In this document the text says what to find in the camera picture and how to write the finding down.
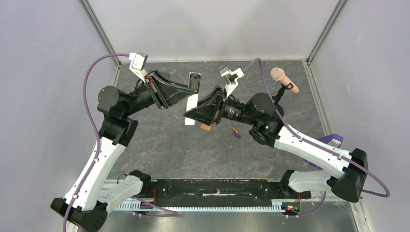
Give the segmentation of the white remote battery cover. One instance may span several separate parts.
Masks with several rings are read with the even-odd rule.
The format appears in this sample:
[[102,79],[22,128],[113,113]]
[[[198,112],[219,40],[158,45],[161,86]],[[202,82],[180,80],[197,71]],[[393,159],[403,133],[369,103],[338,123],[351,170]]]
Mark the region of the white remote battery cover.
[[[188,97],[186,110],[185,110],[186,112],[193,109],[193,108],[195,108],[195,107],[197,107],[198,98],[199,98],[199,94],[193,94],[193,95]],[[195,120],[186,117],[184,124],[187,125],[187,126],[194,126],[195,125]]]

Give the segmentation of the white remote control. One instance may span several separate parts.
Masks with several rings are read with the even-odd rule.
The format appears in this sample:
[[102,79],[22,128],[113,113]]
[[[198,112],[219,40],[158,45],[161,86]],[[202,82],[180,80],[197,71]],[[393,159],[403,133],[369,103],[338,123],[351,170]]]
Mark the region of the white remote control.
[[198,72],[190,72],[189,73],[189,84],[188,88],[194,91],[194,93],[198,93],[200,89],[200,81],[201,81],[201,74]]

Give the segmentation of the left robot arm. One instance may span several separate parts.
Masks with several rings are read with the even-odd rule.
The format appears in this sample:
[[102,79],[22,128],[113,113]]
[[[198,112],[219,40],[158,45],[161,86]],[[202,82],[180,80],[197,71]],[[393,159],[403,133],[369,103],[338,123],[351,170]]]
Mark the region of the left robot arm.
[[106,86],[98,95],[99,112],[104,120],[97,132],[96,146],[79,178],[62,198],[55,198],[51,208],[67,220],[65,230],[76,228],[96,232],[108,215],[132,196],[147,197],[152,190],[151,177],[141,171],[130,172],[126,178],[107,191],[102,186],[114,163],[129,145],[138,121],[130,116],[151,105],[167,109],[196,94],[200,76],[191,74],[187,85],[171,81],[169,74],[151,71],[139,80],[133,92]]

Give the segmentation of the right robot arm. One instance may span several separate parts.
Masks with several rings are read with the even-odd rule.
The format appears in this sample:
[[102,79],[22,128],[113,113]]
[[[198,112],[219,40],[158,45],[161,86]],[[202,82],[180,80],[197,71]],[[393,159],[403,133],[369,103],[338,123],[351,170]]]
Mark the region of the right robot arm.
[[330,191],[345,201],[358,202],[367,177],[366,152],[339,149],[304,135],[281,120],[276,112],[280,108],[266,93],[256,93],[247,103],[241,103],[225,97],[217,86],[184,116],[209,126],[223,118],[252,125],[249,134],[257,143],[293,153],[320,167],[310,172],[287,170],[279,184],[285,197],[305,191]]

